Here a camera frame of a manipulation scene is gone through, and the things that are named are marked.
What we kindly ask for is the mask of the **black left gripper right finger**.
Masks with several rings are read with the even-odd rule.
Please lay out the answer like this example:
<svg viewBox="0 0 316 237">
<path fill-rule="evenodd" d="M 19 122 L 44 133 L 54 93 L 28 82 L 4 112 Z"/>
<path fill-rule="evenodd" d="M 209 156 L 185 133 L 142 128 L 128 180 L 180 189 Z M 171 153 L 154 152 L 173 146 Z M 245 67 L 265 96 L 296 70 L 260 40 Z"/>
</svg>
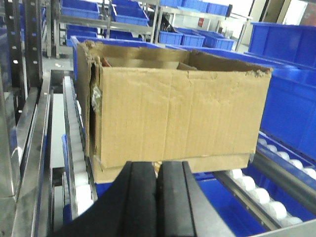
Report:
<svg viewBox="0 0 316 237">
<path fill-rule="evenodd" d="M 164 161 L 157 178 L 159 237 L 233 237 L 186 161 Z"/>
</svg>

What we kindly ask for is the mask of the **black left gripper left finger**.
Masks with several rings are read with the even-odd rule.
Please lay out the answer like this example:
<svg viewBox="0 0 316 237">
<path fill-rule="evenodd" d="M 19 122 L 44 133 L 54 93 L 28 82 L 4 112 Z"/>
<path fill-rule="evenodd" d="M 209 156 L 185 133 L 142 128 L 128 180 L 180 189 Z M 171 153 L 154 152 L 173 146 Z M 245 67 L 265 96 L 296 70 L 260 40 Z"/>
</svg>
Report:
<svg viewBox="0 0 316 237">
<path fill-rule="evenodd" d="M 155 237 L 156 207 L 153 165 L 128 161 L 98 200 L 53 236 Z"/>
</svg>

